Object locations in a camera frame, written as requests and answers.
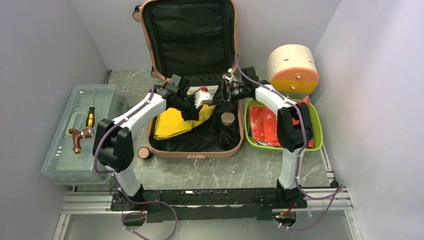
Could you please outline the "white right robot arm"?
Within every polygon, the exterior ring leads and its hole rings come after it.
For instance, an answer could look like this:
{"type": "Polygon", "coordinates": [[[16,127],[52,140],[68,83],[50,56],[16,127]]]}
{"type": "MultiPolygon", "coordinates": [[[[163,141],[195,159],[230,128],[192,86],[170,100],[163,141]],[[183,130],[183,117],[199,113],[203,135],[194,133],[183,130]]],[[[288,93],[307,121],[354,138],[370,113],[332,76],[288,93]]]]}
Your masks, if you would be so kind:
{"type": "Polygon", "coordinates": [[[265,105],[276,115],[276,137],[282,147],[282,167],[277,180],[275,200],[282,207],[289,207],[301,196],[300,164],[313,128],[308,104],[297,103],[279,93],[266,80],[257,81],[241,72],[237,81],[235,69],[229,68],[218,84],[212,104],[252,98],[265,105]]]}

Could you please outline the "pink hard-shell suitcase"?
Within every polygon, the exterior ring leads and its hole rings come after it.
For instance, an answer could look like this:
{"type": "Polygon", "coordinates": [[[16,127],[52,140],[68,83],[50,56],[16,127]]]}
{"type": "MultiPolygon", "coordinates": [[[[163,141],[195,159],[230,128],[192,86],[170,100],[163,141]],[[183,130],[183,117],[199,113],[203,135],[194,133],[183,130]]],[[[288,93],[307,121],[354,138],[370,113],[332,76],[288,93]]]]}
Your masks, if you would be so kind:
{"type": "MultiPolygon", "coordinates": [[[[153,77],[168,81],[175,74],[186,78],[194,90],[201,86],[212,90],[233,65],[237,11],[230,0],[147,0],[134,8],[132,16],[141,23],[153,77]]],[[[206,122],[169,139],[154,139],[156,120],[148,124],[147,145],[162,158],[229,158],[244,139],[239,101],[216,105],[206,122]],[[222,124],[225,112],[235,115],[232,125],[222,124]]]]}

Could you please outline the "cream orange drawer cabinet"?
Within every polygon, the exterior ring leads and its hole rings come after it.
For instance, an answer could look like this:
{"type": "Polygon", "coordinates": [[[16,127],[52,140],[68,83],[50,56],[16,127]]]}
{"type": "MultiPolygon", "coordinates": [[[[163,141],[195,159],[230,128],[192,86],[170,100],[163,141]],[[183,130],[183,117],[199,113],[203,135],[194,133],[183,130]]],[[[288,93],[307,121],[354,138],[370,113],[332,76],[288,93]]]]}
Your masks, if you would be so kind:
{"type": "Polygon", "coordinates": [[[268,57],[266,70],[274,89],[290,99],[308,97],[320,80],[312,51],[300,44],[276,48],[268,57]]]}

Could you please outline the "yellow cloth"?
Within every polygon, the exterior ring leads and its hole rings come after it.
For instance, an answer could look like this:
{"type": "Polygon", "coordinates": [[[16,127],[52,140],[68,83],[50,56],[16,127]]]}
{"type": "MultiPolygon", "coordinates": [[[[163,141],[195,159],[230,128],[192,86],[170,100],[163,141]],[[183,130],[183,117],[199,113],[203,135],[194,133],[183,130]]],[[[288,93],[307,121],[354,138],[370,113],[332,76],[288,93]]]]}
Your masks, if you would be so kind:
{"type": "Polygon", "coordinates": [[[206,122],[214,110],[215,106],[204,104],[200,109],[198,120],[183,120],[179,110],[169,108],[157,116],[153,138],[166,140],[187,133],[206,122]]]}

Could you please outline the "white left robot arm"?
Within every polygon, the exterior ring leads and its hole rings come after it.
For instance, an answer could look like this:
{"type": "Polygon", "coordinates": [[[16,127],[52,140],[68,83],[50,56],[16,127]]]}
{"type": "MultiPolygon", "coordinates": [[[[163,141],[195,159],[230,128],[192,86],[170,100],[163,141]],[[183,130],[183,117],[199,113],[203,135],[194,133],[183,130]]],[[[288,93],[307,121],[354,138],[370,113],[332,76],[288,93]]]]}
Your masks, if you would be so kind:
{"type": "Polygon", "coordinates": [[[146,97],[126,113],[113,120],[104,118],[97,124],[93,168],[99,174],[97,165],[105,167],[103,172],[112,176],[124,195],[124,204],[131,210],[139,209],[145,201],[144,187],[132,167],[134,137],[169,108],[179,110],[184,120],[198,120],[200,109],[213,97],[205,86],[191,94],[189,88],[186,78],[174,74],[169,81],[153,85],[146,97]]]}

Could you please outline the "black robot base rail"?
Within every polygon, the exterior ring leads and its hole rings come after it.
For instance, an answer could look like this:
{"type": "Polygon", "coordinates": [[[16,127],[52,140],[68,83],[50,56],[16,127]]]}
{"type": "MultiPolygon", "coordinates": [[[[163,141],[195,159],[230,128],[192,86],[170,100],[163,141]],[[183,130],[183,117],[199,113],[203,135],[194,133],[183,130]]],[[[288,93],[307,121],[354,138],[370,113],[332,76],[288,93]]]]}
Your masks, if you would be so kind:
{"type": "Polygon", "coordinates": [[[270,221],[278,212],[307,208],[297,190],[276,187],[145,190],[143,198],[127,200],[112,194],[112,212],[146,212],[148,223],[179,220],[256,219],[270,221]]]}

